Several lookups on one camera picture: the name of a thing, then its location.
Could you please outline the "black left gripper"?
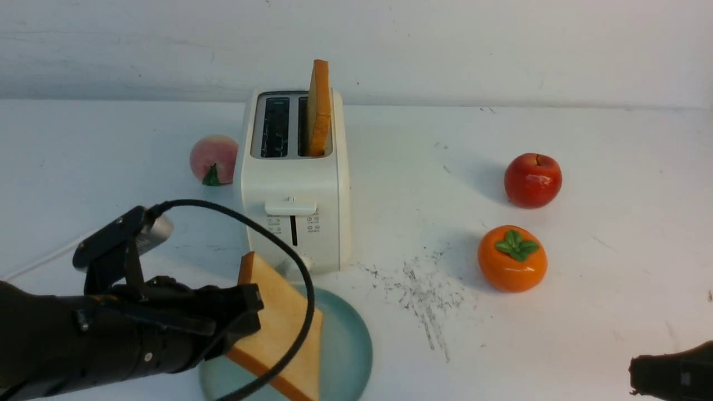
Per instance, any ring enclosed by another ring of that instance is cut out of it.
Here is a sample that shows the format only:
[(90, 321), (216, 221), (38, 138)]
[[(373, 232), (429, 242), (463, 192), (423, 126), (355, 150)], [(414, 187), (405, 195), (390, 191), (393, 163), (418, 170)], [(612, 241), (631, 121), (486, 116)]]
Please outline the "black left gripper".
[(264, 302), (255, 283), (191, 289), (158, 276), (146, 287), (144, 300), (123, 284), (86, 296), (87, 307), (78, 312), (84, 385), (180, 373), (228, 353), (261, 328)]

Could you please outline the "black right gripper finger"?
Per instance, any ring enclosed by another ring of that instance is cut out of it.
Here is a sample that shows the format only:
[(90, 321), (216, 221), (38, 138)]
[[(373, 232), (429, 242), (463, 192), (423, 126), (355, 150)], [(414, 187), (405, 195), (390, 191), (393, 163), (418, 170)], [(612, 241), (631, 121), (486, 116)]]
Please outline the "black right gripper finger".
[(712, 400), (712, 342), (685, 352), (640, 355), (629, 365), (631, 395), (662, 400)]

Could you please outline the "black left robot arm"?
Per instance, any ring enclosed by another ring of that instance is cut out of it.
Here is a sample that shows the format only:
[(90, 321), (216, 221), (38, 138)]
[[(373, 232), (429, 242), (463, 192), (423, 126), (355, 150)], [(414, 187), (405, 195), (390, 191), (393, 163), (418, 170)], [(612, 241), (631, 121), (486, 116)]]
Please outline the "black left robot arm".
[(255, 284), (191, 289), (172, 277), (97, 295), (33, 295), (2, 284), (2, 399), (73, 393), (176, 374), (257, 333)]

